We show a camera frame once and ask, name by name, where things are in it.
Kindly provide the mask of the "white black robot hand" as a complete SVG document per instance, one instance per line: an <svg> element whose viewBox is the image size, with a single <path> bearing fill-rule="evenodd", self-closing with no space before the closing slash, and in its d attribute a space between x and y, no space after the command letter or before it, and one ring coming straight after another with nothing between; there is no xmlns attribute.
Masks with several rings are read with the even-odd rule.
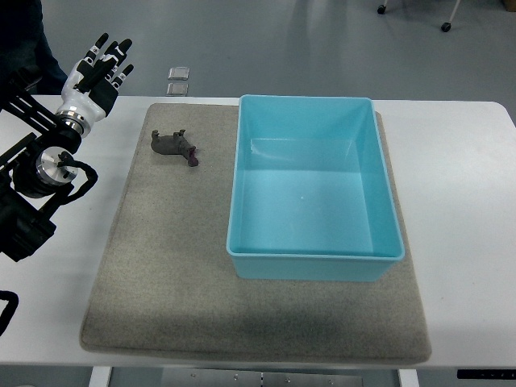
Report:
<svg viewBox="0 0 516 387"><path fill-rule="evenodd" d="M134 66L124 66L132 40L109 42L104 33L73 67L61 91L59 116L81 117L90 126L106 118Z"/></svg>

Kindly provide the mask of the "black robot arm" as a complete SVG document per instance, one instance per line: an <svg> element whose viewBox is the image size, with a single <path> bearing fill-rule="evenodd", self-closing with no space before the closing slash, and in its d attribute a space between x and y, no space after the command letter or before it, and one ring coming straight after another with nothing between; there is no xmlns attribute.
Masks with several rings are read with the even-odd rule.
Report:
<svg viewBox="0 0 516 387"><path fill-rule="evenodd" d="M86 125L79 116L53 114L31 96L40 78L31 65L1 87L2 110L32 129L1 155L1 251L15 262L45 244L56 230L51 217L98 180L91 166L73 156Z"/></svg>

